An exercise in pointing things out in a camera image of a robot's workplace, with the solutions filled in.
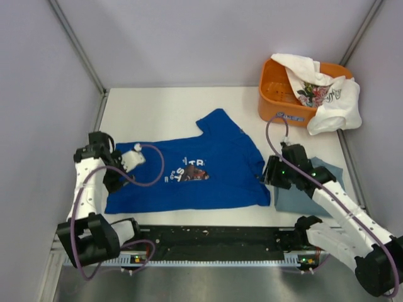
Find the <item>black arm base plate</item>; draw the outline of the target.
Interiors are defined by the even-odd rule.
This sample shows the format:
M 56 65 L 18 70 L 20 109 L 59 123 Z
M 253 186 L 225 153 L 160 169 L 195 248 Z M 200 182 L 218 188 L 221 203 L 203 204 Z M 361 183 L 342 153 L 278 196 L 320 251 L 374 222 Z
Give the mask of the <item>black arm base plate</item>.
M 142 225 L 138 239 L 154 243 L 153 261 L 283 260 L 296 253 L 310 264 L 325 256 L 293 227 Z

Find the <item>blue printed t shirt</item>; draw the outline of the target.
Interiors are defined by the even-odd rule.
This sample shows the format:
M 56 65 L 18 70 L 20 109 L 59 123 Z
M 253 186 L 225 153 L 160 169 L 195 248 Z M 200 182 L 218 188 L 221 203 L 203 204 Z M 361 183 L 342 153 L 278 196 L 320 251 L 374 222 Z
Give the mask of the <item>blue printed t shirt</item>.
M 250 136 L 223 109 L 196 122 L 198 137 L 142 142 L 145 163 L 106 200 L 107 214 L 269 206 L 259 178 L 264 159 Z

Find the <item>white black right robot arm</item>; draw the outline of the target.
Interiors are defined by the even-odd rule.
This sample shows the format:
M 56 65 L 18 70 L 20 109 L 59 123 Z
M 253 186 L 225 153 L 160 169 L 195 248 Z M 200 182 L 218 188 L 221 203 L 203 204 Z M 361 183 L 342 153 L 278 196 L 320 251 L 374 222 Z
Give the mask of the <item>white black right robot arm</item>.
M 344 191 L 325 167 L 313 167 L 300 144 L 281 143 L 281 151 L 268 159 L 263 181 L 273 187 L 295 186 L 324 208 L 343 229 L 333 230 L 321 219 L 301 217 L 293 234 L 301 249 L 316 246 L 355 274 L 370 295 L 393 298 L 402 284 L 402 237 L 380 226 Z

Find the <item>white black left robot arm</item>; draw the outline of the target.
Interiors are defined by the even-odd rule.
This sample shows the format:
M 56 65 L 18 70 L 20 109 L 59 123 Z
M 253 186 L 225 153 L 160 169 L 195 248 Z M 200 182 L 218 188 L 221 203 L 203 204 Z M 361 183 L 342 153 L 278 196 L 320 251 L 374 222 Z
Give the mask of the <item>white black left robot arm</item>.
M 109 223 L 102 214 L 103 190 L 117 192 L 125 185 L 122 176 L 145 163 L 141 146 L 136 143 L 123 153 L 107 133 L 92 132 L 88 138 L 89 143 L 73 156 L 74 200 L 67 220 L 56 231 L 74 267 L 117 258 L 123 245 L 133 250 L 143 241 L 133 218 Z

